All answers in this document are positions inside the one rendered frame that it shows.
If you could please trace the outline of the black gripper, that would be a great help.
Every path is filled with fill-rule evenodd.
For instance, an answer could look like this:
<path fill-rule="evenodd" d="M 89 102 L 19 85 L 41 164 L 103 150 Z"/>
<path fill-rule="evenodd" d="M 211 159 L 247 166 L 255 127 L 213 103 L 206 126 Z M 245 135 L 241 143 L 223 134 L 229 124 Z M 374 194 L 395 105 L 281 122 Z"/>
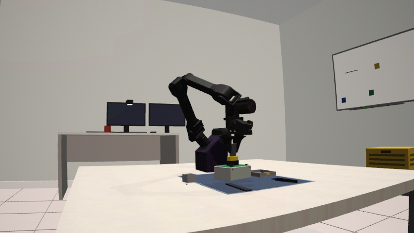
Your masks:
<path fill-rule="evenodd" d="M 251 129 L 249 129 L 248 132 L 246 132 L 246 131 L 239 131 L 235 127 L 233 128 L 230 127 L 231 121 L 234 119 L 234 116 L 237 116 L 237 119 L 240 119 L 240 115 L 226 115 L 224 118 L 224 120 L 226 121 L 226 128 L 216 128 L 212 130 L 212 135 L 222 135 L 219 137 L 222 139 L 229 153 L 231 153 L 231 150 L 232 150 L 232 139 L 233 139 L 233 144 L 237 144 L 236 152 L 238 152 L 241 140 L 244 137 L 246 137 L 244 135 L 252 135 Z M 234 136 L 231 136 L 231 134 L 234 134 Z"/>

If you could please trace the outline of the blue-grey flat mat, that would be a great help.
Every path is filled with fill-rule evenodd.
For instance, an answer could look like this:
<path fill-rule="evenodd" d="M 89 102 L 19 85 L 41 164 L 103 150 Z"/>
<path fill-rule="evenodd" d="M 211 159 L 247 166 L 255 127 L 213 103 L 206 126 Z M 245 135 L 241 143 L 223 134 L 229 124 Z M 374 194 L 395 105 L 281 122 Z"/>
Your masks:
<path fill-rule="evenodd" d="M 280 182 L 275 181 L 272 178 L 284 178 L 284 179 L 292 179 L 292 180 L 298 180 L 297 183 L 289 183 L 289 182 Z M 266 189 L 272 189 L 272 188 L 279 188 L 279 187 L 285 187 L 285 186 L 291 186 L 291 185 L 298 185 L 302 183 L 311 183 L 310 180 L 303 180 L 303 179 L 296 179 L 296 178 L 289 178 L 284 176 L 266 176 L 266 177 L 255 177 L 251 176 L 251 178 L 244 178 L 244 179 L 238 179 L 238 180 L 221 180 L 221 179 L 215 179 L 214 173 L 207 173 L 207 174 L 196 174 L 196 182 L 197 184 L 200 184 L 202 186 L 205 186 L 207 188 L 210 188 L 212 190 L 216 190 L 218 192 L 224 193 L 226 195 L 232 195 L 237 193 L 244 193 L 248 191 L 242 191 L 235 187 L 231 187 L 226 185 L 225 183 L 233 183 L 238 186 L 243 186 L 245 188 L 251 189 L 252 191 L 260 191 L 260 190 L 266 190 Z M 252 192 L 251 191 L 251 192 Z"/>

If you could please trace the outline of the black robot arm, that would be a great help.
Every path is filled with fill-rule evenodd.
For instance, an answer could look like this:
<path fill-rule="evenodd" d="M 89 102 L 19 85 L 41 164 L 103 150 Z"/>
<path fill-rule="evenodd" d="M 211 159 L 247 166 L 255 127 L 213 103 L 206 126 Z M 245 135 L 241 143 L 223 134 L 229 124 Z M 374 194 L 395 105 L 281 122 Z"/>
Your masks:
<path fill-rule="evenodd" d="M 187 96 L 187 85 L 211 95 L 215 101 L 221 105 L 225 105 L 225 115 L 251 114 L 256 110 L 256 103 L 253 99 L 249 99 L 249 97 L 241 98 L 242 95 L 229 85 L 214 84 L 204 79 L 195 77 L 191 73 L 188 73 L 182 77 L 177 77 L 169 84 L 168 87 L 172 95 L 178 99 L 187 121 L 186 129 L 189 141 L 196 141 L 200 146 L 199 149 L 205 149 L 212 139 L 209 140 L 203 134 L 205 131 L 204 125 L 202 120 L 197 119 L 194 114 Z M 233 96 L 235 96 L 233 100 L 230 100 Z M 235 127 L 239 131 L 248 132 L 249 129 L 252 129 L 253 122 L 250 120 L 244 121 L 243 117 L 237 119 L 237 116 L 234 116 L 230 127 Z"/>

